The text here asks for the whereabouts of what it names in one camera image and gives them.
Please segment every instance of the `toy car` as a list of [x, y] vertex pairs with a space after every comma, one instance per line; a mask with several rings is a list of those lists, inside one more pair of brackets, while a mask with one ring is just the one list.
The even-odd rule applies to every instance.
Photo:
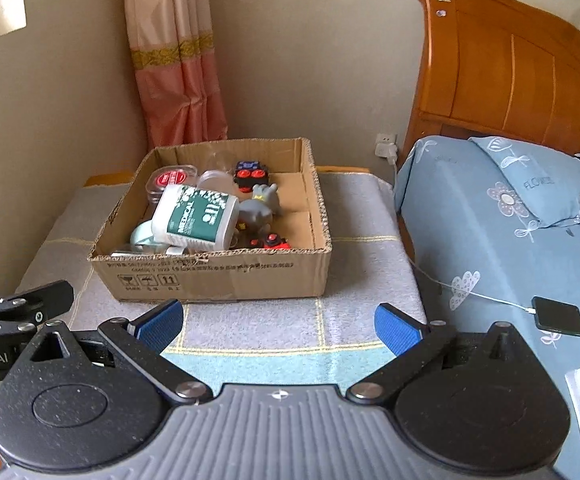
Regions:
[[270, 233], [263, 240], [253, 238], [248, 242], [249, 249], [292, 249], [288, 240], [282, 238], [276, 233]]
[[242, 160], [234, 170], [234, 181], [241, 192], [250, 193], [255, 184], [270, 184], [268, 168], [258, 160]]

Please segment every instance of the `curtain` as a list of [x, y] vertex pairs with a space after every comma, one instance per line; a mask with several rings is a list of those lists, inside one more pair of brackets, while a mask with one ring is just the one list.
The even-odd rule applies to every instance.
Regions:
[[125, 1], [150, 146], [225, 139], [209, 0]]

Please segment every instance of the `wooden bed headboard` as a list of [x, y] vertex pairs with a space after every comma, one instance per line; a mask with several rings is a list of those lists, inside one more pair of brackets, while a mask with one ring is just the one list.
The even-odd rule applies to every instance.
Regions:
[[400, 163], [428, 135], [580, 152], [579, 30], [516, 0], [419, 1], [426, 37]]

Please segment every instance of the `mattress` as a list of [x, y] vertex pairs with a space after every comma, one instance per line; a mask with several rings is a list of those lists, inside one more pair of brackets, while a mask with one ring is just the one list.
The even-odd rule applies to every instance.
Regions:
[[497, 320], [515, 325], [570, 407], [570, 433], [555, 468], [580, 480], [580, 432], [565, 379], [580, 368], [580, 337], [542, 332], [519, 307], [541, 296], [580, 309], [580, 224], [539, 229], [524, 209], [506, 216], [497, 199], [506, 190], [510, 184], [476, 144], [427, 137], [398, 174], [396, 209], [412, 238], [428, 319], [465, 332], [484, 332]]

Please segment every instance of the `white cable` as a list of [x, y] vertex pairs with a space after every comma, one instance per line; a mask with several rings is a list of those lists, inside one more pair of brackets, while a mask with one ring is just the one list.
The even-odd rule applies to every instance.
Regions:
[[397, 169], [397, 146], [396, 144], [390, 144], [387, 149], [388, 164], [390, 164], [394, 169]]
[[[443, 283], [443, 282], [440, 282], [439, 280], [435, 280], [425, 270], [423, 270], [419, 266], [417, 266], [417, 264], [415, 262], [413, 262], [409, 256], [408, 256], [408, 261], [415, 269], [417, 269], [419, 272], [421, 272], [431, 282], [435, 282], [438, 285], [446, 286], [447, 288], [450, 288], [450, 289], [455, 288], [452, 285], [448, 285], [447, 283]], [[510, 305], [510, 306], [518, 306], [521, 310], [526, 311], [528, 314], [535, 314], [536, 313], [536, 310], [534, 308], [531, 308], [528, 306], [521, 306], [519, 304], [512, 303], [511, 301], [499, 300], [497, 298], [491, 298], [490, 296], [485, 296], [484, 294], [478, 294], [477, 292], [473, 292], [471, 290], [464, 290], [464, 292], [467, 292], [468, 294], [471, 294], [473, 296], [478, 296], [479, 298], [483, 298], [484, 300], [495, 301], [496, 303], [503, 303], [503, 304]]]

